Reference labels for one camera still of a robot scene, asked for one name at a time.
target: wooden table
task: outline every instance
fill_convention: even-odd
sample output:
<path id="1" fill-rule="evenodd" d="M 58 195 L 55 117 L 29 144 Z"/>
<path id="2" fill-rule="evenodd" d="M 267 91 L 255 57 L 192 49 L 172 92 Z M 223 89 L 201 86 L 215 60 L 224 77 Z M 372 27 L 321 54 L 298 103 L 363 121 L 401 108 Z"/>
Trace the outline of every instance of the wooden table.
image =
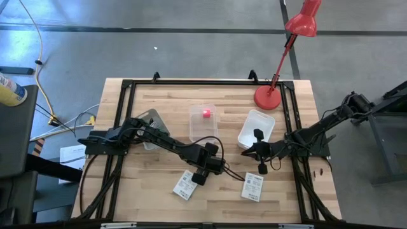
<path id="1" fill-rule="evenodd" d="M 113 126 L 122 78 L 108 78 L 100 100 L 95 130 L 107 130 Z M 303 127 L 319 120 L 308 80 L 294 81 L 298 108 Z M 248 112 L 257 109 L 276 120 L 270 142 L 283 139 L 286 126 L 282 105 L 273 111 L 264 111 L 253 101 L 256 86 L 223 85 L 137 85 L 132 117 L 149 109 L 156 109 L 171 136 L 189 140 L 189 107 L 195 104 L 213 104 L 217 109 L 219 137 L 225 147 L 225 159 L 241 176 L 246 172 L 258 173 L 258 162 L 240 156 L 242 148 L 237 146 L 237 136 Z M 287 93 L 289 110 L 292 104 Z M 128 92 L 123 105 L 125 115 Z M 106 156 L 99 156 L 90 167 L 84 184 L 84 207 L 88 206 L 100 190 Z M 315 192 L 326 207 L 338 218 L 341 217 L 332 173 L 321 158 L 310 158 Z M 277 168 L 279 161 L 273 160 Z M 217 222 L 217 223 L 299 223 L 300 212 L 294 185 L 291 160 L 284 158 L 281 169 L 274 171 L 268 166 L 264 176 L 260 202 L 240 196 L 243 182 L 227 174 L 211 174 L 205 186 L 198 186 L 188 201 L 172 192 L 178 179 L 188 169 L 196 169 L 173 153 L 164 149 L 146 151 L 143 146 L 132 146 L 125 157 L 121 173 L 115 221 L 161 221 L 161 222 Z M 107 194 L 104 215 L 108 209 L 110 192 Z M 311 216 L 308 195 L 304 195 L 308 215 Z M 72 216 L 79 215 L 79 195 L 76 197 Z"/>

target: yellow can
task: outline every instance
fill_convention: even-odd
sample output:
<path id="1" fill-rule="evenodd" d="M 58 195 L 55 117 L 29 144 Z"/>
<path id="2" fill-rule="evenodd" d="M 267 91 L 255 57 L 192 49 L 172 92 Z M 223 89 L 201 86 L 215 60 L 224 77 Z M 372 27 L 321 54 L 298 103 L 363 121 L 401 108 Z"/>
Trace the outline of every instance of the yellow can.
<path id="1" fill-rule="evenodd" d="M 27 90 L 0 73 L 0 103 L 17 106 L 27 98 Z"/>

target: concrete floor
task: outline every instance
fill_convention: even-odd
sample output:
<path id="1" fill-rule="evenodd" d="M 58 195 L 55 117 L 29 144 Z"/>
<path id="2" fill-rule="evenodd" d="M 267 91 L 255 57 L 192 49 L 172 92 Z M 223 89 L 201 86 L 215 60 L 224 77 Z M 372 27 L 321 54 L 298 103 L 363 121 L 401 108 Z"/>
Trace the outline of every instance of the concrete floor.
<path id="1" fill-rule="evenodd" d="M 278 0 L 24 2 L 37 23 L 44 25 L 284 28 Z M 288 0 L 288 15 L 299 12 L 301 4 L 300 0 Z M 318 29 L 405 31 L 406 10 L 403 0 L 324 0 L 317 15 Z M 17 0 L 10 0 L 0 13 L 0 25 L 30 23 Z M 285 36 L 278 34 L 41 34 L 46 64 L 40 81 L 61 120 L 70 120 L 99 103 L 107 77 L 152 77 L 159 71 L 164 78 L 246 78 L 250 69 L 255 69 L 260 78 L 270 78 L 286 42 Z M 320 115 L 338 106 L 353 90 L 375 100 L 405 81 L 406 47 L 405 36 L 300 37 L 295 44 L 301 79 L 311 80 Z M 0 65 L 34 67 L 38 52 L 36 32 L 0 31 Z M 34 84 L 33 76 L 9 76 L 21 85 Z M 288 60 L 282 78 L 293 79 Z M 38 103 L 45 105 L 41 95 Z M 46 118 L 36 113 L 32 136 L 49 129 Z M 78 137 L 85 137 L 88 131 L 81 129 Z M 376 188 L 370 185 L 369 181 L 384 176 L 385 170 L 369 125 L 353 127 L 345 122 L 329 134 L 337 135 L 330 149 L 343 218 L 353 223 L 406 228 L 407 183 Z M 59 148 L 77 144 L 68 132 L 50 137 L 46 143 L 44 158 L 58 157 Z"/>

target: clear plastic container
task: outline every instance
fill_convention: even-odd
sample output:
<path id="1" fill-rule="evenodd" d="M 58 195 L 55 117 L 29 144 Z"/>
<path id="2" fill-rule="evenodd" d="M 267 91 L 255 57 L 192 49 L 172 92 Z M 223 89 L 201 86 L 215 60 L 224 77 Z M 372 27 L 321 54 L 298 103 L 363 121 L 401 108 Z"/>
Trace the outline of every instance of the clear plastic container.
<path id="1" fill-rule="evenodd" d="M 216 106 L 194 105 L 190 107 L 190 140 L 195 142 L 206 136 L 217 134 Z M 215 143 L 215 139 L 204 139 L 198 144 L 204 146 L 207 142 Z"/>
<path id="2" fill-rule="evenodd" d="M 263 141 L 268 141 L 272 135 L 275 120 L 273 117 L 268 116 L 260 111 L 250 110 L 244 122 L 243 128 L 237 137 L 237 145 L 244 149 L 249 149 L 257 139 L 254 136 L 253 130 L 260 129 L 263 131 Z"/>

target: red object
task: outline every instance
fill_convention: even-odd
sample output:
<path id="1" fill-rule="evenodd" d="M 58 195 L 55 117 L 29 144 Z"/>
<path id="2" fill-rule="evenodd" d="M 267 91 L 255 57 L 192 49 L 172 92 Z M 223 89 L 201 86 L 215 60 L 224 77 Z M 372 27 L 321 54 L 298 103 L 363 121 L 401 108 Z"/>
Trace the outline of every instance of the red object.
<path id="1" fill-rule="evenodd" d="M 204 118 L 210 118 L 210 109 L 204 109 L 202 114 Z"/>
<path id="2" fill-rule="evenodd" d="M 293 34 L 314 37 L 317 35 L 315 15 L 322 0 L 305 0 L 299 14 L 290 19 L 286 24 L 286 30 Z"/>
<path id="3" fill-rule="evenodd" d="M 254 93 L 254 102 L 261 109 L 271 110 L 279 106 L 281 102 L 281 93 L 279 89 L 274 88 L 270 93 L 270 86 L 261 86 Z"/>

